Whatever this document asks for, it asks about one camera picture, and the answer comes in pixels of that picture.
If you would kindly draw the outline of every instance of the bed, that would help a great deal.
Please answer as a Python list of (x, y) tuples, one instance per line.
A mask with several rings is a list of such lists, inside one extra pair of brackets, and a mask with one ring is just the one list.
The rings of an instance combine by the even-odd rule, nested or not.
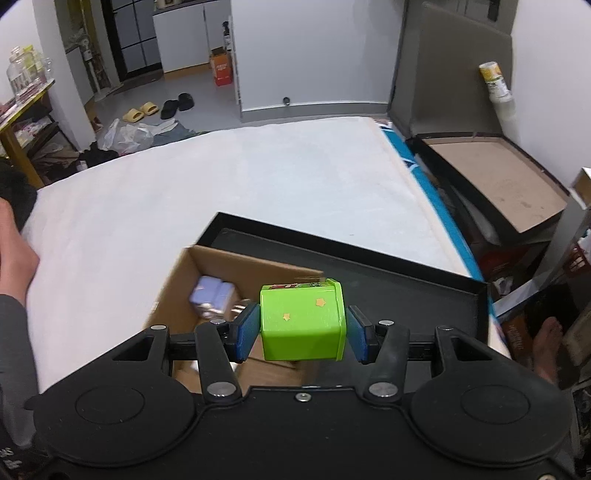
[[(307, 207), (314, 202), (314, 209)], [(370, 118), (212, 132), (39, 191), (23, 235), (40, 389), (144, 327), (181, 249), (227, 212), (479, 278), (402, 140)], [(491, 316), (489, 344), (506, 346)]]

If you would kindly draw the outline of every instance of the gray floor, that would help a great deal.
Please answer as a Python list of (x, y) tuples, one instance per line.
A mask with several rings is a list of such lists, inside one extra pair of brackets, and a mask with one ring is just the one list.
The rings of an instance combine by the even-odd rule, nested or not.
[[(161, 78), (155, 82), (136, 87), (125, 92), (111, 94), (96, 103), (96, 112), (105, 126), (97, 134), (99, 146), (109, 125), (116, 118), (121, 118), (131, 108), (139, 108), (146, 102), (154, 102), (160, 108), (166, 100), (175, 99), (179, 93), (190, 93), (195, 100), (195, 107), (185, 112), (177, 111), (174, 116), (184, 127), (194, 131), (214, 131), (239, 127), (257, 127), (273, 123), (287, 123), (337, 115), (301, 116), (296, 118), (282, 118), (258, 122), (242, 123), (240, 109), (234, 96), (234, 85), (218, 87), (213, 82), (210, 71), (181, 77), (174, 80)], [(374, 118), (385, 118), (371, 115)], [(162, 122), (160, 113), (146, 116), (141, 120), (148, 125), (158, 125)]]

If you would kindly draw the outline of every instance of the table leg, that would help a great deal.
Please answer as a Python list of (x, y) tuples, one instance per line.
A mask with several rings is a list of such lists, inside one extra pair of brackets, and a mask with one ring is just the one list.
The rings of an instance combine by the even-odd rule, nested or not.
[(26, 153), (23, 152), (12, 128), (9, 127), (4, 132), (0, 133), (0, 142), (2, 143), (11, 163), (27, 176), (29, 183), (36, 189), (44, 187), (41, 177), (35, 171), (35, 168), (31, 164), (31, 160), (29, 160)]

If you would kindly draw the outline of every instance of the slipper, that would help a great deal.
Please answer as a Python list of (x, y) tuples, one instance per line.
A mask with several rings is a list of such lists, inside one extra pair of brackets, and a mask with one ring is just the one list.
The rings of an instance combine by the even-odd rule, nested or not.
[(162, 120), (168, 120), (169, 118), (174, 117), (174, 114), (177, 112), (178, 108), (178, 100), (166, 100), (162, 107), (162, 111), (160, 112), (160, 118)]
[(145, 103), (141, 106), (140, 110), (143, 111), (146, 115), (154, 115), (158, 110), (160, 110), (156, 105), (152, 102)]
[(195, 102), (193, 101), (193, 97), (190, 96), (188, 93), (181, 93), (178, 96), (178, 109), (184, 112), (185, 110), (189, 110), (195, 106)]
[(132, 108), (129, 112), (127, 112), (123, 116), (123, 120), (129, 122), (130, 124), (134, 124), (140, 121), (144, 117), (144, 114), (135, 108)]

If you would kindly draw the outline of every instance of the blue gripper pad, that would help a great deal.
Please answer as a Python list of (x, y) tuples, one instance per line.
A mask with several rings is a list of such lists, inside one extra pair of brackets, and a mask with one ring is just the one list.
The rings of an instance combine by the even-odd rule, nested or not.
[(233, 324), (237, 326), (236, 361), (244, 362), (261, 331), (261, 306), (258, 303), (248, 304)]
[(365, 337), (365, 328), (368, 326), (364, 325), (366, 318), (355, 306), (347, 307), (345, 318), (347, 319), (347, 340), (355, 354), (355, 358), (358, 362), (367, 362), (369, 348)]

